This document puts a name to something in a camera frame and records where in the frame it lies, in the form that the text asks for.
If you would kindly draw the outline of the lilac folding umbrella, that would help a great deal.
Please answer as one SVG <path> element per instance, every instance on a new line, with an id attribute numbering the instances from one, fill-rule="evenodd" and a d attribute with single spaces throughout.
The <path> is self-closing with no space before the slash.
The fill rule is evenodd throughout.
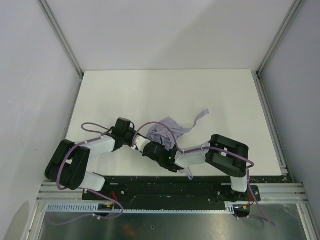
<path id="1" fill-rule="evenodd" d="M 209 114 L 209 110 L 205 109 L 201 113 L 199 113 L 196 118 L 194 119 L 193 126 L 189 128 L 185 128 L 181 125 L 179 125 L 175 120 L 173 120 L 170 117 L 164 118 L 160 122 L 156 122 L 155 125 L 153 125 L 149 131 L 147 132 L 147 138 L 152 140 L 153 142 L 159 143 L 164 146 L 165 150 L 171 151 L 176 149 L 176 151 L 182 155 L 186 153 L 185 149 L 180 148 L 177 145 L 177 140 L 179 137 L 182 137 L 183 135 L 190 133 L 192 129 L 197 125 L 198 120 L 203 118 L 204 116 Z M 177 165 L 175 165 L 175 160 L 172 158 L 169 159 L 159 159 L 156 160 L 157 164 L 161 166 L 164 169 L 169 170 L 170 172 L 174 173 L 182 173 L 188 177 L 189 180 L 193 179 L 193 175 L 190 171 L 190 168 L 181 168 Z"/>

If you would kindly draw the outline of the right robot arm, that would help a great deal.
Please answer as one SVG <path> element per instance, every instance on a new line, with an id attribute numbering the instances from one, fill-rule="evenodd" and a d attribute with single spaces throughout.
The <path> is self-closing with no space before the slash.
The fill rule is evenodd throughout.
<path id="1" fill-rule="evenodd" d="M 229 187 L 218 187 L 215 194 L 226 202 L 237 202 L 248 197 L 249 147 L 219 134 L 210 141 L 194 148 L 178 150 L 177 146 L 166 149 L 164 145 L 139 136 L 134 141 L 142 156 L 155 161 L 162 168 L 191 176 L 190 167 L 208 165 L 229 176 Z"/>

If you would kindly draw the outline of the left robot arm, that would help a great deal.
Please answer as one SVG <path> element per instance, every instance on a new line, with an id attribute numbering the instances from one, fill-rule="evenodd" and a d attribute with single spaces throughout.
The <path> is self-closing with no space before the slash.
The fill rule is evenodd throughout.
<path id="1" fill-rule="evenodd" d="M 122 146 L 131 146 L 136 133 L 130 120 L 118 118 L 115 126 L 105 128 L 99 124 L 85 122 L 82 130 L 97 134 L 97 137 L 81 142 L 62 140 L 56 148 L 45 177 L 57 184 L 59 190 L 87 189 L 100 192 L 107 180 L 104 176 L 87 170 L 90 160 L 117 151 Z"/>

